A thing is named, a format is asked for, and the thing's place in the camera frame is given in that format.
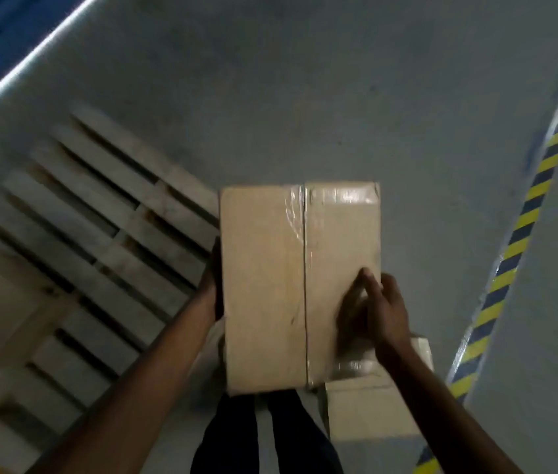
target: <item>hand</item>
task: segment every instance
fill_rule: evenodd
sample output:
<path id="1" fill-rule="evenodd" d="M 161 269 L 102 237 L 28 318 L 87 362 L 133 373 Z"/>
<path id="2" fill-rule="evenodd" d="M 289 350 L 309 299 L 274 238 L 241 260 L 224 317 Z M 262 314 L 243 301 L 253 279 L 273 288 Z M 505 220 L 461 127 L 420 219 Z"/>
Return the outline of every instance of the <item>hand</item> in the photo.
<path id="1" fill-rule="evenodd" d="M 376 346 L 378 360 L 385 364 L 392 355 L 414 353 L 410 343 L 409 314 L 395 278 L 382 273 L 378 282 L 369 269 L 362 268 L 358 280 L 369 296 L 367 328 Z"/>
<path id="2" fill-rule="evenodd" d="M 224 315 L 224 303 L 222 299 L 222 255 L 220 249 L 220 237 L 215 238 L 209 261 L 207 262 L 196 296 L 209 299 L 215 306 L 215 320 L 219 320 Z"/>

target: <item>finger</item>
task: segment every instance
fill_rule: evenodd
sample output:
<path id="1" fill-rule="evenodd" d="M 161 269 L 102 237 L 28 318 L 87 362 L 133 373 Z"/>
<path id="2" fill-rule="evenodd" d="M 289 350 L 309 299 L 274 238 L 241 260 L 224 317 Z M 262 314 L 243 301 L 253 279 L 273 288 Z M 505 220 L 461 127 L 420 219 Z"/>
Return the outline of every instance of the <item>finger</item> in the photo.
<path id="1" fill-rule="evenodd" d="M 380 275 L 380 281 L 382 283 L 382 294 L 390 303 L 395 303 L 402 299 L 400 288 L 398 287 L 397 280 L 388 273 L 382 273 Z"/>
<path id="2" fill-rule="evenodd" d="M 369 268 L 362 268 L 359 276 L 370 300 L 377 300 L 382 297 L 382 287 Z"/>

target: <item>small cardboard box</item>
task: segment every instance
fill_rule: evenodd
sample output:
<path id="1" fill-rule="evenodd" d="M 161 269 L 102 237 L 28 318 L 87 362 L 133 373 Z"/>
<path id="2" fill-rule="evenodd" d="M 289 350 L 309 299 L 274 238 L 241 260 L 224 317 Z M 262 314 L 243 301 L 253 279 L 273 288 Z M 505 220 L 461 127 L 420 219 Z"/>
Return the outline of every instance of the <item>small cardboard box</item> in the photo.
<path id="1" fill-rule="evenodd" d="M 414 337 L 412 343 L 426 366 L 432 370 L 433 357 L 428 340 L 425 337 Z M 321 415 L 332 441 L 419 434 L 419 428 L 400 391 L 391 376 L 377 362 L 373 350 L 367 351 L 361 359 L 341 362 L 362 366 L 354 367 L 354 371 L 363 370 L 368 373 L 325 383 Z"/>
<path id="2" fill-rule="evenodd" d="M 226 188 L 220 227 L 228 391 L 327 381 L 343 296 L 380 271 L 378 184 Z"/>

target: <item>black pants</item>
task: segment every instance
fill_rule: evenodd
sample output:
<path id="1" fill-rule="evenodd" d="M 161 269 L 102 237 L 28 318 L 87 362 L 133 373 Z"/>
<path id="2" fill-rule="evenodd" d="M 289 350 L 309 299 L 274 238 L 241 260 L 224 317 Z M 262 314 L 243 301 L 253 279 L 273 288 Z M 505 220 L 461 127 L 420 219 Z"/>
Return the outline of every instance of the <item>black pants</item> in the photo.
<path id="1" fill-rule="evenodd" d="M 338 454 L 301 404 L 297 392 L 268 394 L 275 448 L 282 474 L 342 474 Z M 253 396 L 220 399 L 204 432 L 191 474 L 259 473 L 257 421 Z"/>

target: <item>wooden pallet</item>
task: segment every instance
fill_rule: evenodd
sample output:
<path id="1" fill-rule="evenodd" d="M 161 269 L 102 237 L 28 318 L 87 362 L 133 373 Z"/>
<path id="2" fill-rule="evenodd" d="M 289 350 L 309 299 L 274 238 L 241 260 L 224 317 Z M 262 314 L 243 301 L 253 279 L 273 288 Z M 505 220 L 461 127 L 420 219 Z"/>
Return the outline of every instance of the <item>wooden pallet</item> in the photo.
<path id="1" fill-rule="evenodd" d="M 0 191 L 0 274 L 38 303 L 0 403 L 58 434 L 177 313 L 218 235 L 214 191 L 101 112 L 72 115 Z"/>

